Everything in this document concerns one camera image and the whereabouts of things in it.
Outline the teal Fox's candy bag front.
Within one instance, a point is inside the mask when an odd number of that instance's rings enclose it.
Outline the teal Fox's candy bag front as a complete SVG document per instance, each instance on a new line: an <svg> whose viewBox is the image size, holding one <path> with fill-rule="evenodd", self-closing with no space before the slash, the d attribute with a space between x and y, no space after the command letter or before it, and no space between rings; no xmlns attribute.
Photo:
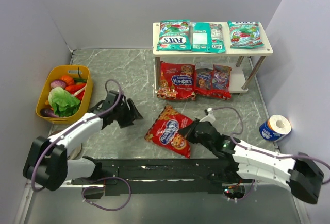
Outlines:
<svg viewBox="0 0 330 224"><path fill-rule="evenodd" d="M161 21L157 50L190 51L189 25L189 20Z"/></svg>

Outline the red candy bag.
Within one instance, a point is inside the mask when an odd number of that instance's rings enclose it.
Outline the red candy bag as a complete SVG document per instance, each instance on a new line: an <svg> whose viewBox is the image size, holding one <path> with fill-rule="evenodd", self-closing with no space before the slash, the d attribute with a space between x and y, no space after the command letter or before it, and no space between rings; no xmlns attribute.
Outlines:
<svg viewBox="0 0 330 224"><path fill-rule="evenodd" d="M212 63L195 64L194 91L197 95L217 99L231 99L229 92L232 68Z"/></svg>
<svg viewBox="0 0 330 224"><path fill-rule="evenodd" d="M166 105L144 138L189 159L189 142L178 132L192 122L192 119L178 112L172 105Z"/></svg>
<svg viewBox="0 0 330 224"><path fill-rule="evenodd" d="M167 100L195 100L192 64L173 64L161 61L160 86L157 97Z"/></svg>

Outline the teal candy bag back side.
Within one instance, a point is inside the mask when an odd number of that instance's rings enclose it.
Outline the teal candy bag back side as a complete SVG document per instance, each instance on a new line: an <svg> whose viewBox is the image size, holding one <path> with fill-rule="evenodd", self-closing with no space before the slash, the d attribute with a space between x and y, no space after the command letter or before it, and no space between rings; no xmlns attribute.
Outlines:
<svg viewBox="0 0 330 224"><path fill-rule="evenodd" d="M222 25L193 22L191 51L199 53L225 53Z"/></svg>

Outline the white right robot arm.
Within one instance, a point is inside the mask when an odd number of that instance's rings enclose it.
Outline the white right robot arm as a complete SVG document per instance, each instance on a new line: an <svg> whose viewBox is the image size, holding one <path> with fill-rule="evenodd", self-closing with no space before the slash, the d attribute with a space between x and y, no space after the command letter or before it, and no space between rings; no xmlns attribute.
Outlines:
<svg viewBox="0 0 330 224"><path fill-rule="evenodd" d="M288 190L295 198L317 204L324 173L318 159L267 151L232 136L220 134L210 122L199 119L178 133L187 141L201 144L219 159L227 160L232 177L261 181Z"/></svg>

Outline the teal mint candy bag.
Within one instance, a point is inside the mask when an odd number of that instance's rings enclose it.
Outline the teal mint candy bag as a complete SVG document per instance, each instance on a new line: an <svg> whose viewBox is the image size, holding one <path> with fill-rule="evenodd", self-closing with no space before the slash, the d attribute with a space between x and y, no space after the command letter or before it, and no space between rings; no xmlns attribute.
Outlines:
<svg viewBox="0 0 330 224"><path fill-rule="evenodd" d="M254 49L264 46L259 30L259 23L228 21L230 47L234 49Z"/></svg>

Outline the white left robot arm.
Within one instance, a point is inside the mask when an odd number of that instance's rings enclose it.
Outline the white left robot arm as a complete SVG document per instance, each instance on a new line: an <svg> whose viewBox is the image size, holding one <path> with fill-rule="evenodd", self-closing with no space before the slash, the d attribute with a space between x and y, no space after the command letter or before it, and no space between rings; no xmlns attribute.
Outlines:
<svg viewBox="0 0 330 224"><path fill-rule="evenodd" d="M91 135L113 122L125 128L142 118L132 99L121 92L109 91L106 99L74 124L48 138L37 137L27 156L23 176L31 180L32 185L39 184L50 191L57 190L66 180L96 181L103 176L100 162L91 157L68 160L68 156Z"/></svg>

